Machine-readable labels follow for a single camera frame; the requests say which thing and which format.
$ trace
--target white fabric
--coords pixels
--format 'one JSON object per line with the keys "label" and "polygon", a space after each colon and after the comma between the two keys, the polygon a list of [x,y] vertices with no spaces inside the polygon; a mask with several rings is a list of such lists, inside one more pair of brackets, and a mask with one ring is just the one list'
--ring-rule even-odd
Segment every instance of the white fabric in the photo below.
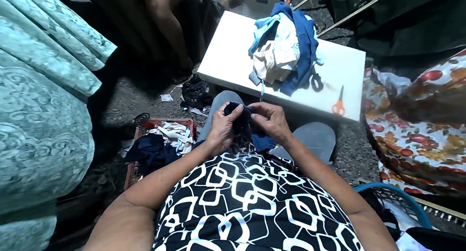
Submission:
{"label": "white fabric", "polygon": [[411,218],[403,209],[399,208],[398,206],[394,205],[393,203],[387,200],[380,200],[381,204],[385,207],[390,209],[391,213],[395,216],[398,221],[398,227],[401,231],[406,231],[411,227],[420,227],[421,225]]}
{"label": "white fabric", "polygon": [[284,13],[279,13],[280,22],[277,26],[275,42],[273,46],[273,55],[275,66],[296,70],[296,64],[299,59],[298,37],[294,23]]}
{"label": "white fabric", "polygon": [[400,238],[397,240],[397,247],[400,251],[431,251],[406,232],[401,233]]}
{"label": "white fabric", "polygon": [[191,152],[193,140],[192,137],[189,137],[190,132],[186,126],[171,122],[162,122],[161,126],[149,130],[149,133],[162,135],[165,145],[170,144],[175,147],[178,155]]}
{"label": "white fabric", "polygon": [[275,66],[274,44],[274,40],[268,40],[253,55],[253,69],[256,71],[257,77],[271,84],[275,80],[286,80],[291,73],[291,70]]}

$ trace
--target hand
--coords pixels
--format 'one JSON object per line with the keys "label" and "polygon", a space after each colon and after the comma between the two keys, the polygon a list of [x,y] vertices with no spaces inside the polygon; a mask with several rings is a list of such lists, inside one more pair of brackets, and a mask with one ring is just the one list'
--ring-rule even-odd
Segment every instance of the hand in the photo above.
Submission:
{"label": "hand", "polygon": [[253,103],[250,108],[257,113],[251,114],[253,121],[258,124],[272,139],[280,145],[293,140],[293,134],[288,127],[283,108],[265,102]]}
{"label": "hand", "polygon": [[210,128],[207,143],[211,149],[211,156],[216,156],[227,150],[233,142],[233,121],[238,118],[242,111],[243,105],[239,105],[233,112],[225,116],[224,109],[230,102],[226,102],[213,114],[212,126]]}

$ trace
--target gray pants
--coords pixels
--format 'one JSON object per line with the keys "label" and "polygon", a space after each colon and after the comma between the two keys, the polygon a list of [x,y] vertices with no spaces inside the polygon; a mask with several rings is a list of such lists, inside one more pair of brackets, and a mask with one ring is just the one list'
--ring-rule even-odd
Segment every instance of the gray pants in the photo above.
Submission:
{"label": "gray pants", "polygon": [[[244,105],[243,100],[235,92],[223,91],[219,93],[213,99],[209,116],[199,135],[198,141],[207,138],[207,134],[212,126],[212,116],[225,102],[237,102]],[[293,135],[309,148],[322,162],[328,164],[333,148],[335,147],[335,132],[331,127],[320,122],[308,123],[298,127],[293,132]],[[272,149],[269,153],[284,159],[292,160],[291,156],[282,146]]]}

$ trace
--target wooden frame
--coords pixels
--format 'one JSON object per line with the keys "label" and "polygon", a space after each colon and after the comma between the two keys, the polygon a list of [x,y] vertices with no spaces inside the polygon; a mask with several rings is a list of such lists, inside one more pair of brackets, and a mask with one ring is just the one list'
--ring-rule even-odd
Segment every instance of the wooden frame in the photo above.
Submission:
{"label": "wooden frame", "polygon": [[[304,3],[306,3],[307,1],[309,0],[302,0],[299,4],[297,4],[296,6],[293,7],[293,10],[296,10],[298,9],[301,5],[303,5]],[[359,14],[360,12],[368,9],[371,5],[375,4],[378,0],[371,0],[369,3],[367,3],[366,5],[364,5],[363,7],[359,8],[358,10],[352,12],[351,14],[349,14],[348,16],[346,16],[345,18],[343,18],[342,20],[336,22],[334,25],[332,25],[331,27],[325,29],[323,32],[319,33],[317,36],[320,37],[321,35],[327,33],[328,31],[332,30],[333,28],[341,25],[342,23],[346,22],[347,20],[351,19],[353,16],[356,16],[357,14]]]}

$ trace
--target black and white patterned shirt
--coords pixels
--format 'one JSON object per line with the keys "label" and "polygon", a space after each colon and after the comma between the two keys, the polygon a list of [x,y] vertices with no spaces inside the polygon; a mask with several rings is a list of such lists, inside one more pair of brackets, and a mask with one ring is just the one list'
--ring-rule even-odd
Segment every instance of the black and white patterned shirt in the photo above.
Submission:
{"label": "black and white patterned shirt", "polygon": [[292,161],[251,146],[229,152],[173,187],[152,250],[364,250],[333,197]]}

